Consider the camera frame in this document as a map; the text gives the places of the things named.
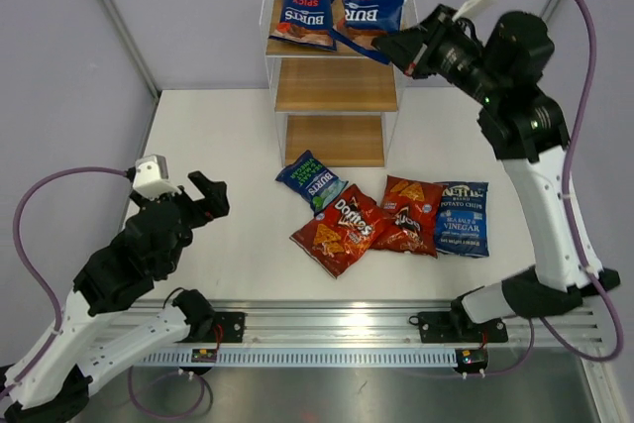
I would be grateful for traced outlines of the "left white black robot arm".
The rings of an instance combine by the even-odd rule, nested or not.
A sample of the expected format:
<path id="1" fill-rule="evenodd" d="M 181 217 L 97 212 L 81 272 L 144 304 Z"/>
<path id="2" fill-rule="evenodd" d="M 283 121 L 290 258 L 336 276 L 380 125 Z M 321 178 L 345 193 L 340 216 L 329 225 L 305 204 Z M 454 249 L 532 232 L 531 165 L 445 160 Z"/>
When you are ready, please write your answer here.
<path id="1" fill-rule="evenodd" d="M 195 229 L 230 211 L 226 183 L 212 181 L 200 171 L 188 175 L 202 194 L 197 200 L 173 185 L 156 164 L 104 171 L 131 182 L 130 197 L 139 211 L 109 245 L 90 256 L 65 301 L 56 298 L 28 260 L 21 218 L 36 191 L 58 178 L 80 174 L 81 168 L 54 173 L 34 184 L 14 214 L 14 245 L 25 268 L 49 296 L 54 320 L 23 358 L 1 369 L 1 396 L 10 401 L 1 418 L 4 422 L 68 422 L 106 383 L 159 348 L 207 338 L 215 344 L 224 340 L 225 330 L 209 300 L 196 289 L 182 289 L 147 323 L 98 349 L 91 347 L 112 321 L 175 272 Z"/>

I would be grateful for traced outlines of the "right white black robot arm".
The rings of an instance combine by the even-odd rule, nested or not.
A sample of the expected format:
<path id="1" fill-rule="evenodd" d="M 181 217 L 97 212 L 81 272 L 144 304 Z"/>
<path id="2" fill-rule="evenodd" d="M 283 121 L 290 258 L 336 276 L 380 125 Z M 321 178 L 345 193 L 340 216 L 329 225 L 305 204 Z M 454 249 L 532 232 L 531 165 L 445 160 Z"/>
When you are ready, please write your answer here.
<path id="1" fill-rule="evenodd" d="M 618 272 L 590 253 L 567 162 L 573 142 L 561 107 L 538 85 L 555 49 L 546 24 L 534 14 L 510 11 L 486 43 L 466 33 L 469 25 L 440 5 L 418 25 L 371 43 L 405 75 L 440 75 L 480 105 L 477 123 L 528 226 L 533 264 L 452 301 L 450 328 L 462 340 L 504 317 L 564 315 L 620 284 Z"/>

